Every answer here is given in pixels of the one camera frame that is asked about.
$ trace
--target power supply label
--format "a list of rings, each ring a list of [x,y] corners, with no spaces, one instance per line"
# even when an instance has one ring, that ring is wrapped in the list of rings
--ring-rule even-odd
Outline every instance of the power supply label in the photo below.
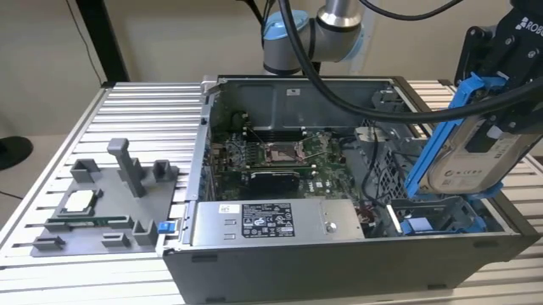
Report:
[[[295,221],[289,203],[241,206],[241,235],[244,238],[295,236]]]

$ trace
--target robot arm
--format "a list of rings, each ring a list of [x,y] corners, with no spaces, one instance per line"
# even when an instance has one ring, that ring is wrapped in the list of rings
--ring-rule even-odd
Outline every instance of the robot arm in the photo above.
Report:
[[[341,100],[311,67],[311,60],[339,61],[348,50],[357,51],[360,44],[353,42],[352,35],[352,32],[360,32],[357,1],[328,0],[316,21],[309,22],[307,15],[289,12],[288,0],[279,0],[281,16],[273,16],[279,19],[268,22],[264,32],[264,68],[268,72],[288,75],[301,66],[328,101],[375,121],[428,123],[449,120],[437,125],[407,177],[409,197],[425,194],[493,196],[501,178],[541,137],[543,78],[536,78],[543,4],[535,0],[511,0],[511,3],[513,9],[495,29],[472,27],[467,32],[456,74],[457,93],[448,110],[397,115],[356,107]]]
[[[449,107],[484,103],[541,75],[543,3],[511,1],[493,28],[467,30]],[[492,197],[543,134],[540,94],[483,116],[440,123],[405,181],[408,195]]]
[[[293,10],[296,29],[313,62],[339,62],[357,53],[363,43],[360,21],[361,5],[357,0],[327,0],[316,18],[305,11]],[[269,74],[292,75],[301,70],[280,12],[264,24],[264,70]]]

